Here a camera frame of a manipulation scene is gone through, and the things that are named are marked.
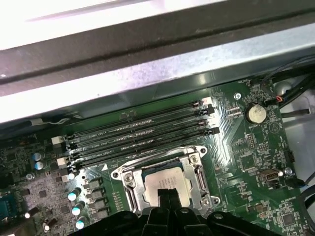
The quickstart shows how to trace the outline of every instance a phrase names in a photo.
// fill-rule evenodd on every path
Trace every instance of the cpu socket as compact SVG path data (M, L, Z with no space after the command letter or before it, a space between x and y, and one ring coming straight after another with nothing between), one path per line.
M158 189L177 189L183 207L206 214L220 203L211 196L201 158L204 146L177 147L128 161L111 173L125 187L130 211L141 214L144 208L158 206Z

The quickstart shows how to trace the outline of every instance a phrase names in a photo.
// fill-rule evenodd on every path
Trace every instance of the motherboard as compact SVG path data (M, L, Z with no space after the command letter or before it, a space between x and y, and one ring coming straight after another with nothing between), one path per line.
M26 218L28 235L66 236L119 211L140 214L157 206L157 189L176 188L203 215L302 236L274 101L245 79L2 141L1 224Z

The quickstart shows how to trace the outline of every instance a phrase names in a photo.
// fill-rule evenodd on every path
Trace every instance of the ram slot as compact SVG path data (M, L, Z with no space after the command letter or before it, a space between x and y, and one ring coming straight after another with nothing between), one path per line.
M152 112L152 113L149 113L149 114L146 114L146 115L132 117L132 121L138 121L140 119L147 119L147 118L150 118L152 116L163 115L165 113L174 112L174 111L177 111L177 110L180 110L180 109L189 109L189 108L193 108L193 107L198 107L198 106L202 106L203 104L204 104L204 102L202 100L196 101L194 103L186 103L186 104L183 104L183 105L180 105L180 106L176 106L176 107L171 107L171 108L168 108L168 109L165 109L165 110L162 110L162 111L157 111L157 112ZM125 124L125 123L126 123L126 120L121 120L119 122L111 124L110 126L106 125L106 126L101 126L101 127L97 127L97 128L94 128L94 129L86 130L86 131L75 132L73 134L73 137L80 137L82 135L86 135L86 134L89 134L91 132L96 132L96 131L99 131L99 130L102 130L102 129L106 129L108 127L118 126L118 125L122 125L122 124Z
M189 134L185 134L182 136L178 136L169 140L164 140L163 142L159 143L158 145L154 145L153 147L146 147L146 148L139 148L137 150L134 150L132 153L125 154L125 155L109 155L102 158L96 158L88 161L83 161L80 163L75 164L75 169L80 170L82 168L94 166L101 164L105 161L111 160L111 159L135 159L146 155L151 155L154 153L158 153L167 149L180 147L186 144L190 144L193 142L196 142L197 139L203 138L205 135L208 135L208 130L198 130Z
M192 117L180 119L175 122L170 122L167 124L161 124L154 126L152 128L143 129L135 133L130 133L127 135L121 135L118 137L113 137L109 139L103 139L100 141L92 142L89 145L81 145L80 143L76 146L76 149L73 149L68 152L68 155L73 155L75 153L80 153L80 155L86 155L92 152L102 150L104 148L111 148L113 146L124 145L135 140L143 140L148 138L148 136L154 136L158 134L163 134L165 132L172 132L179 129L185 129L196 125L205 125L207 120L205 117Z
M116 154L119 152L129 152L130 150L134 150L134 149L137 149L139 147L158 145L160 142L165 141L167 139L175 138L177 136L181 136L184 134L189 134L189 133L192 133L192 132L198 131L200 129L204 129L204 128L205 128L204 126L193 126L193 127L187 128L187 129L180 129L180 130L169 132L169 133L166 133L163 135L157 135L154 137L150 137L148 139L144 139L141 141L135 141L135 142L127 144L127 145L103 149L102 151L93 152L93 153L90 153L87 155L79 154L79 155L75 156L74 159L75 160L77 160L77 159L91 160L91 159L95 159L95 158L108 156L111 154Z
M158 116L151 116L149 118L141 119L136 122L131 122L124 125L118 125L118 126L110 125L108 126L108 128L105 128L105 129L101 129L101 130L91 132L91 133L81 135L81 136L74 136L72 140L69 139L69 143L70 144L74 144L77 142L88 143L88 142L96 141L103 138L109 138L109 137L113 137L113 136L117 136L121 134L126 134L130 131L137 131L139 129L150 127L152 125L172 122L172 121L177 120L179 117L188 118L191 116L202 115L203 112L205 112L204 109L206 109L206 106L199 106L199 107L193 107L193 108L188 108L188 109L184 108L184 109L176 110L176 111L158 115Z

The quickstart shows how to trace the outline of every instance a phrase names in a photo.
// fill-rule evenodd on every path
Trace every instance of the wire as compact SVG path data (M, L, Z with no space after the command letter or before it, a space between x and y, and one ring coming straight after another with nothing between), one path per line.
M305 217L305 219L306 219L308 225L310 226L310 228L311 228L313 231L315 231L315 223L314 223L314 221L312 220L312 218L311 218L311 216L310 216L310 214L309 214L309 212L307 211L307 208L306 208L306 206L305 206L305 200L306 200L306 198L309 197L309 196L311 196L311 195L313 195L313 194L315 194L315 185L309 187L309 188L306 189L304 192L302 192L302 193L300 194L300 196L298 196L297 199L298 199L298 201L299 201L299 203L300 203L300 205L301 205L301 212L302 212L302 214L304 215L304 217Z
M282 118L291 118L291 117L299 117L310 114L309 109L302 109L298 111L288 112L288 113L281 113Z
M283 66L280 66L279 68L277 68L276 70L272 71L271 73L269 73L268 75L266 75L266 76L262 79L262 81L261 81L261 83L260 83L261 88L262 88L267 94L269 94L269 95L271 95L271 96L274 96L274 95L273 95L273 92L270 91L270 90L267 88L267 86L268 86L269 80L270 80L275 74L277 74L277 73L279 73L279 72L281 72L281 71L283 71L283 70L285 70L285 69L288 69L289 67L292 67L292 66L294 66L294 65L296 65L296 64L299 64L299 63L302 63L302 62L307 62L307 61L313 60L313 59L315 59L315 55L311 55L311 56L299 58L299 59L294 60L294 61L292 61L292 62L290 62L290 63L288 63L288 64L285 64L285 65L283 65Z
M313 180L313 178L315 178L315 172L313 172L313 174L311 174L310 177L307 178L305 184L308 185Z
M315 86L315 74L309 75L303 81L301 81L297 86L293 89L290 89L286 94L282 96L284 102L279 105L280 108L285 107L300 95L302 95L306 90L310 89L311 87Z
M309 198L305 201L305 207L306 209L310 208L310 206L315 202L315 194L311 195Z

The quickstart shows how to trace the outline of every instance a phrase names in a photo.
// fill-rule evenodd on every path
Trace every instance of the green circuit board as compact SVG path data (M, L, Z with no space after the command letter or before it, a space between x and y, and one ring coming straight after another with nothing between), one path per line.
M231 212L284 236L302 236L307 226L296 200L300 189L286 185L287 179L295 177L294 160L280 110L276 104L266 104L273 99L260 88L258 79L245 79L2 142L3 168L10 171L15 184L0 192L14 196L12 214L17 217L40 208L34 216L38 236L63 236L77 230L78 216L71 214L71 208L79 201L85 202L80 216L88 219L87 225L129 210L122 182L111 178L118 166L148 153L201 145L208 148L202 164L210 194L220 198L212 210ZM204 114L207 106L193 105L197 101L207 101L213 112ZM264 108L266 119L249 122L247 111L257 104ZM200 125L205 120L207 125ZM220 132L211 133L214 127ZM59 153L52 138L61 136L67 151ZM41 170L34 169L34 153L42 153ZM63 178L60 158L70 159L75 179ZM262 170L277 170L281 175L266 181ZM102 188L101 214L88 197L93 190L84 187L91 180ZM67 195L75 188L82 192L71 202ZM45 232L43 222L51 218L58 222Z

